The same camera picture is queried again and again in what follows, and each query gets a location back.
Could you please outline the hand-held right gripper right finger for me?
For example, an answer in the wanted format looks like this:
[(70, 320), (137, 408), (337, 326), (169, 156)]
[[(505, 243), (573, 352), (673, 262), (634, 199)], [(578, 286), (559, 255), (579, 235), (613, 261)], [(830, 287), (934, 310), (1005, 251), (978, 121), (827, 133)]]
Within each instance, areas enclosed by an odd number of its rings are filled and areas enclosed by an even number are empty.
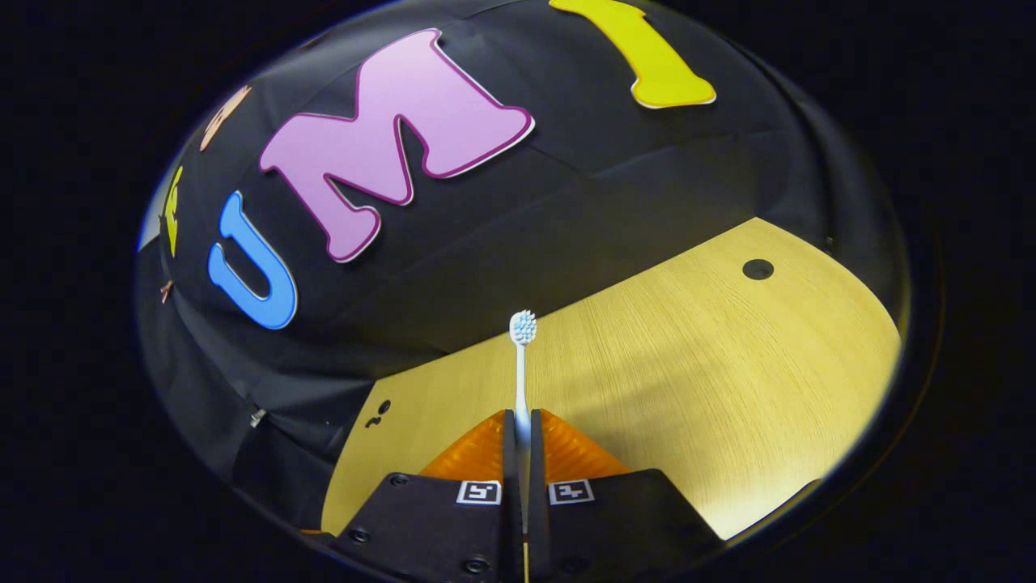
[(547, 415), (530, 415), (530, 580), (675, 581), (725, 551), (659, 469), (549, 479)]

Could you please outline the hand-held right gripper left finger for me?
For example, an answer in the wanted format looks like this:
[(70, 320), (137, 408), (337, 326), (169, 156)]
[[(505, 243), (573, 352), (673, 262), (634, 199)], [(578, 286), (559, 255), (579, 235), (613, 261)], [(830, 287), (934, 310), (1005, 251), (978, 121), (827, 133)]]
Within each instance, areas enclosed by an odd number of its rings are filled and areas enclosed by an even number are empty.
[(391, 472), (332, 541), (347, 562), (388, 581), (515, 581), (520, 494), (514, 414), (456, 440), (436, 475)]

